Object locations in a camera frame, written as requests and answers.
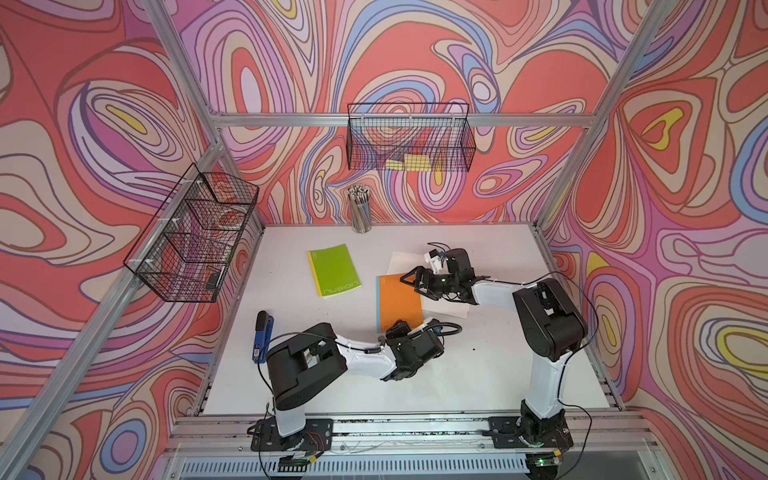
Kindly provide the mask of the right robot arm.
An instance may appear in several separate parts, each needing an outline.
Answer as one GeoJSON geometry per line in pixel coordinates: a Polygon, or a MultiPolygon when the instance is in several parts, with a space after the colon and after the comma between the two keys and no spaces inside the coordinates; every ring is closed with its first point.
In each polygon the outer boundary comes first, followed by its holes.
{"type": "Polygon", "coordinates": [[[561,387],[568,361],[582,347],[588,325],[562,285],[550,273],[513,282],[475,273],[463,248],[432,250],[429,265],[416,266],[400,282],[433,300],[515,311],[533,351],[531,381],[513,434],[526,446],[564,439],[567,427],[561,387]]]}

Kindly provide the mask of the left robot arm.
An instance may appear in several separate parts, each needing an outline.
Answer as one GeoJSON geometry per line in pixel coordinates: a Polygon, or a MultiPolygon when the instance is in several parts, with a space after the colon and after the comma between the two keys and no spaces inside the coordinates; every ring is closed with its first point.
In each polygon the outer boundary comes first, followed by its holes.
{"type": "Polygon", "coordinates": [[[302,432],[305,405],[342,375],[382,382],[411,378],[443,355],[446,336],[461,331],[455,323],[429,318],[417,327],[398,320],[373,343],[338,335],[327,322],[294,334],[266,355],[277,433],[288,438],[302,432]]]}

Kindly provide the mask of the orange cover notebook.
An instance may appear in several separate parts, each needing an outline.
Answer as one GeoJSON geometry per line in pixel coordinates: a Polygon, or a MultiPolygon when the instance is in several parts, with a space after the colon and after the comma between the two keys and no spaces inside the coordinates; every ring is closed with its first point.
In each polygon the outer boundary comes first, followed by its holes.
{"type": "Polygon", "coordinates": [[[376,288],[377,330],[384,333],[398,320],[411,328],[423,322],[421,296],[400,281],[400,275],[379,276],[376,288]]]}

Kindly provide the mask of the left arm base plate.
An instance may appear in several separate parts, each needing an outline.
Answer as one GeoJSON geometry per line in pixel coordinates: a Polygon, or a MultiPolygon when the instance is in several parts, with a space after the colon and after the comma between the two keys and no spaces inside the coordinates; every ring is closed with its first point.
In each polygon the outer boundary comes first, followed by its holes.
{"type": "Polygon", "coordinates": [[[310,418],[305,427],[287,437],[281,437],[274,417],[259,420],[246,433],[251,436],[253,452],[309,452],[320,453],[332,446],[333,420],[310,418]]]}

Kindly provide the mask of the green cover notebook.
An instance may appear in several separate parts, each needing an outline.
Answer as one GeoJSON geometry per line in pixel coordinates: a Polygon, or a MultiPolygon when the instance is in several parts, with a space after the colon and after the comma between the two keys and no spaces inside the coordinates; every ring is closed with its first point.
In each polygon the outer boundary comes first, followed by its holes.
{"type": "Polygon", "coordinates": [[[307,256],[319,297],[343,294],[362,286],[345,244],[312,250],[307,256]]]}

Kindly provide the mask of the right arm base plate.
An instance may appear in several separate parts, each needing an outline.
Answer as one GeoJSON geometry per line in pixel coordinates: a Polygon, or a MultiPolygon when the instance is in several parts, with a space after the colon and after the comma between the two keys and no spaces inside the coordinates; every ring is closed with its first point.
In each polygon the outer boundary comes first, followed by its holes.
{"type": "Polygon", "coordinates": [[[563,414],[540,420],[535,416],[490,417],[488,436],[496,449],[549,449],[574,446],[563,414]]]}

